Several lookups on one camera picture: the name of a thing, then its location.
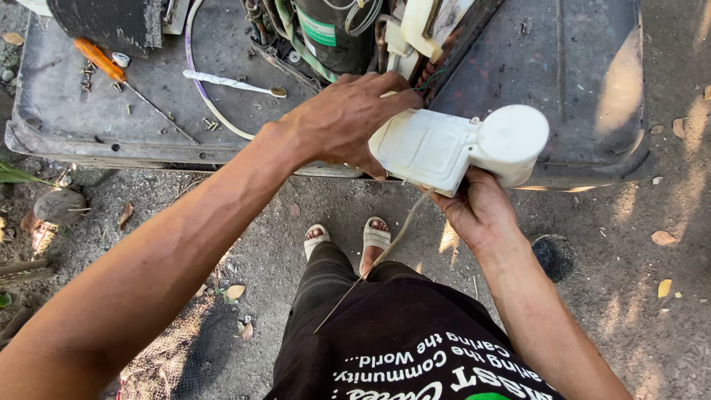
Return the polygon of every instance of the orange screwdriver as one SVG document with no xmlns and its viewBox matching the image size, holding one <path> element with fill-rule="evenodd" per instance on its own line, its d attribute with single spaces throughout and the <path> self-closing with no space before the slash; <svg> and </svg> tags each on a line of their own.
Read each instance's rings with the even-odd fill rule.
<svg viewBox="0 0 711 400">
<path fill-rule="evenodd" d="M 116 80 L 120 83 L 123 83 L 124 85 L 128 86 L 133 90 L 138 97 L 141 99 L 145 100 L 148 104 L 150 104 L 160 115 L 163 115 L 165 119 L 168 120 L 173 126 L 176 127 L 178 132 L 182 133 L 187 137 L 188 139 L 192 140 L 193 143 L 196 145 L 200 146 L 200 142 L 195 140 L 194 137 L 190 136 L 187 132 L 183 130 L 183 128 L 179 127 L 178 124 L 175 123 L 168 115 L 166 115 L 165 112 L 163 112 L 158 106 L 153 104 L 152 101 L 148 100 L 146 96 L 143 95 L 143 93 L 139 92 L 132 84 L 129 83 L 129 81 L 126 79 L 124 76 L 124 71 L 121 70 L 121 68 L 117 67 L 114 65 L 114 63 L 109 60 L 107 56 L 104 56 L 104 53 L 101 52 L 96 46 L 92 45 L 89 43 L 88 40 L 86 39 L 74 39 L 74 47 L 79 50 L 79 53 L 84 55 L 89 61 L 94 63 L 97 67 L 101 68 L 102 71 L 106 72 L 106 74 L 109 76 L 109 78 Z"/>
</svg>

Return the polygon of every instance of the toothbrush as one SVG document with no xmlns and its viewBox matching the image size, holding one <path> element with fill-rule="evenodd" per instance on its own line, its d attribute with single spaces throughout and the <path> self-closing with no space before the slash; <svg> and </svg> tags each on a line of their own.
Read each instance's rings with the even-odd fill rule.
<svg viewBox="0 0 711 400">
<path fill-rule="evenodd" d="M 190 79 L 197 79 L 197 80 L 202 80 L 202 81 L 209 82 L 209 83 L 214 83 L 216 85 L 231 86 L 235 89 L 251 90 L 253 92 L 266 93 L 268 95 L 272 95 L 272 96 L 274 96 L 276 98 L 280 98 L 280 99 L 287 98 L 286 89 L 280 88 L 278 86 L 272 86 L 269 89 L 262 89 L 262 88 L 258 88 L 256 86 L 248 85 L 247 83 L 244 83 L 244 82 L 239 82 L 234 79 L 221 78 L 219 76 L 210 75 L 208 73 L 202 73 L 202 72 L 197 72 L 197 71 L 192 71 L 192 70 L 184 70 L 183 76 L 185 76 L 186 78 L 190 78 Z"/>
</svg>

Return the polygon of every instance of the hand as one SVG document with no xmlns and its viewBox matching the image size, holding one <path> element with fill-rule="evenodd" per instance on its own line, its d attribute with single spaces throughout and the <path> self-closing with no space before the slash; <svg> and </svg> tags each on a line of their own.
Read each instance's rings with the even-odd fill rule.
<svg viewBox="0 0 711 400">
<path fill-rule="evenodd" d="M 431 198 L 480 262 L 506 256 L 522 241 L 530 249 L 508 195 L 496 179 L 477 167 L 469 167 L 465 179 L 453 199 L 437 193 Z"/>
<path fill-rule="evenodd" d="M 380 97 L 391 90 L 399 93 Z M 345 74 L 276 124 L 296 138 L 305 163 L 348 163 L 385 180 L 387 173 L 370 153 L 368 140 L 391 117 L 421 106 L 422 99 L 395 71 Z"/>
</svg>

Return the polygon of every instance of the toe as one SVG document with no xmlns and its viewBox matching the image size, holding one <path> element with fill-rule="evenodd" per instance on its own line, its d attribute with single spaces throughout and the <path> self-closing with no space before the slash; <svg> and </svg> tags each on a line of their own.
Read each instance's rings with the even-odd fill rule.
<svg viewBox="0 0 711 400">
<path fill-rule="evenodd" d="M 370 223 L 370 226 L 372 226 L 372 227 L 375 228 L 375 229 L 380 229 L 381 231 L 390 232 L 390 231 L 387 229 L 387 225 L 386 225 L 384 222 L 373 221 L 373 222 Z"/>
<path fill-rule="evenodd" d="M 324 233 L 321 232 L 321 229 L 314 229 L 313 231 L 310 231 L 306 234 L 306 240 L 310 240 L 313 238 L 318 238 L 319 236 L 323 235 Z"/>
</svg>

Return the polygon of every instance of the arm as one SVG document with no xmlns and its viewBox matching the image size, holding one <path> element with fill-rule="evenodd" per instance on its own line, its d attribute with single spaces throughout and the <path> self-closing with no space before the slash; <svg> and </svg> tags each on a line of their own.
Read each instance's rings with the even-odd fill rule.
<svg viewBox="0 0 711 400">
<path fill-rule="evenodd" d="M 479 261 L 516 354 L 567 399 L 631 399 L 538 264 L 506 192 L 478 168 L 466 179 L 454 199 L 432 198 Z"/>
<path fill-rule="evenodd" d="M 388 98 L 380 95 L 403 90 Z M 0 352 L 3 399 L 91 399 L 173 321 L 286 178 L 316 159 L 385 170 L 368 139 L 421 100 L 397 73 L 344 75 L 60 290 Z"/>
</svg>

